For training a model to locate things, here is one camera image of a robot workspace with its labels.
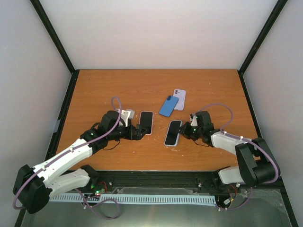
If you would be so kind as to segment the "lavender phone case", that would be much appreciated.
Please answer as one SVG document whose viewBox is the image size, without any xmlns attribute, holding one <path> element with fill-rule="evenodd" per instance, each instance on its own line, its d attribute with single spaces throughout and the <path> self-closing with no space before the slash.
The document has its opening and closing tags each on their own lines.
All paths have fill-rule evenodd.
<svg viewBox="0 0 303 227">
<path fill-rule="evenodd" d="M 175 106 L 175 110 L 182 111 L 185 106 L 186 91 L 182 89 L 175 89 L 173 96 L 178 98 L 178 102 Z"/>
</svg>

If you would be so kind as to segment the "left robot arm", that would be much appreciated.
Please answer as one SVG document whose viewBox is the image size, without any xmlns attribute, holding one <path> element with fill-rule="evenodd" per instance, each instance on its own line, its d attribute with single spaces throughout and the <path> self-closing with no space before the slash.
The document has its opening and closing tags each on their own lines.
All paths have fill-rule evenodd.
<svg viewBox="0 0 303 227">
<path fill-rule="evenodd" d="M 98 177 L 89 165 L 70 174 L 65 171 L 104 149 L 111 140 L 141 140 L 149 128 L 133 126 L 133 115 L 133 110 L 108 111 L 101 122 L 95 123 L 62 152 L 34 167 L 22 166 L 13 187 L 13 207 L 34 214 L 57 195 L 76 188 L 96 189 Z"/>
</svg>

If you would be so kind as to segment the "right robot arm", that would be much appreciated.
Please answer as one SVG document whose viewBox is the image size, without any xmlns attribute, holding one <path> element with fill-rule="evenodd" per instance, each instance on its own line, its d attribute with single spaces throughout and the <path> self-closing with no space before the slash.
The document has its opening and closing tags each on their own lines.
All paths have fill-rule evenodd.
<svg viewBox="0 0 303 227">
<path fill-rule="evenodd" d="M 188 140 L 201 139 L 210 147 L 225 150 L 236 156 L 237 166 L 224 167 L 217 171 L 221 184 L 239 183 L 255 187 L 263 183 L 273 183 L 281 174 L 263 138 L 247 139 L 229 134 L 223 129 L 216 129 L 207 111 L 192 114 L 190 121 L 182 125 L 178 132 Z"/>
</svg>

